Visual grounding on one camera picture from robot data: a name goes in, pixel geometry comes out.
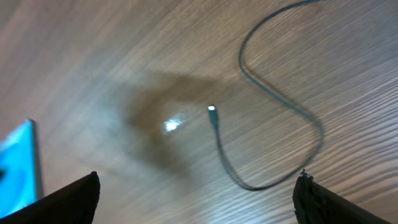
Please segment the blue screen smartphone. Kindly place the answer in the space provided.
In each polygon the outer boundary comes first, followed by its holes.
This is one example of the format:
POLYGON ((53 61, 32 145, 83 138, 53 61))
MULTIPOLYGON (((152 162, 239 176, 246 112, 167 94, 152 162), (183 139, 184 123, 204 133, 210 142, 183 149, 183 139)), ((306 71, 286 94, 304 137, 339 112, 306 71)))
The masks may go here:
POLYGON ((37 123, 25 120, 1 141, 1 217, 44 196, 37 123))

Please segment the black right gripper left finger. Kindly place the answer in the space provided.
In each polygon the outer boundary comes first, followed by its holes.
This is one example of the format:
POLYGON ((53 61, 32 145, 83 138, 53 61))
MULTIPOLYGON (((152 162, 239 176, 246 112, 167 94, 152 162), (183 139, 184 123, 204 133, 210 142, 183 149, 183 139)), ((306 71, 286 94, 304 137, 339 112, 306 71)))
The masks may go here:
POLYGON ((92 224, 100 199, 97 172, 1 218, 1 224, 92 224))

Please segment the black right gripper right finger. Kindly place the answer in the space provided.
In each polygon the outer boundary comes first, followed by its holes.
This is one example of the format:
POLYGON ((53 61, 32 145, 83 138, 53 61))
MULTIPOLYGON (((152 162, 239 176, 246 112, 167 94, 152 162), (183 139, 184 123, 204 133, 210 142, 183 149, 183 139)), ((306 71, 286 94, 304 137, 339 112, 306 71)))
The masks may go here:
POLYGON ((316 183, 305 171, 295 183, 292 199, 299 224, 389 223, 316 183))

